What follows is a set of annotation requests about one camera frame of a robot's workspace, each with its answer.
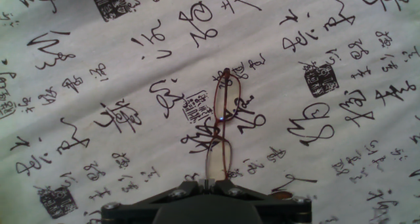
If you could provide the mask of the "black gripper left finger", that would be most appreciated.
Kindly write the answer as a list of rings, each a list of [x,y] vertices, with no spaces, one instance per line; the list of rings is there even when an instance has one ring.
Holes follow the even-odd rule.
[[[101,222],[103,224],[152,223],[162,207],[205,194],[206,191],[207,180],[200,179],[199,181],[183,181],[173,189],[134,204],[109,202],[101,207]]]

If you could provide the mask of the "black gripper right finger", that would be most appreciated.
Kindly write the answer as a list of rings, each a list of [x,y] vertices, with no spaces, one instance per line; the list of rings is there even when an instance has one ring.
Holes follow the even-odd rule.
[[[312,201],[285,191],[265,195],[228,179],[208,179],[207,197],[217,223],[312,223]]]

